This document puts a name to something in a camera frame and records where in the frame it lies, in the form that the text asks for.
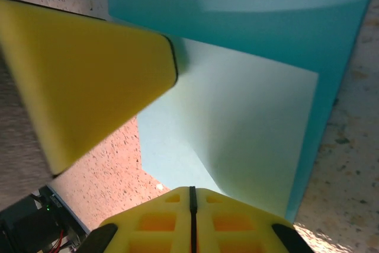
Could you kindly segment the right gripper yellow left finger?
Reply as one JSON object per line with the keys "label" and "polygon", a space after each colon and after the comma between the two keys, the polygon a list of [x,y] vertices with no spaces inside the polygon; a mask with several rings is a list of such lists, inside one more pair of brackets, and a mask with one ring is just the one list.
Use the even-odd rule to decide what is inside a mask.
{"label": "right gripper yellow left finger", "polygon": [[193,187],[179,187],[105,219],[79,252],[192,252]]}

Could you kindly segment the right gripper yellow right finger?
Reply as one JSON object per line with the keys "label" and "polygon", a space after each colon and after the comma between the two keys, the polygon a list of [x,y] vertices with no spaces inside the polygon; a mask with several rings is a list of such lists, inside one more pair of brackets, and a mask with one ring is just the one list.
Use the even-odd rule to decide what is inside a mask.
{"label": "right gripper yellow right finger", "polygon": [[192,252],[310,252],[282,217],[204,188],[192,188]]}

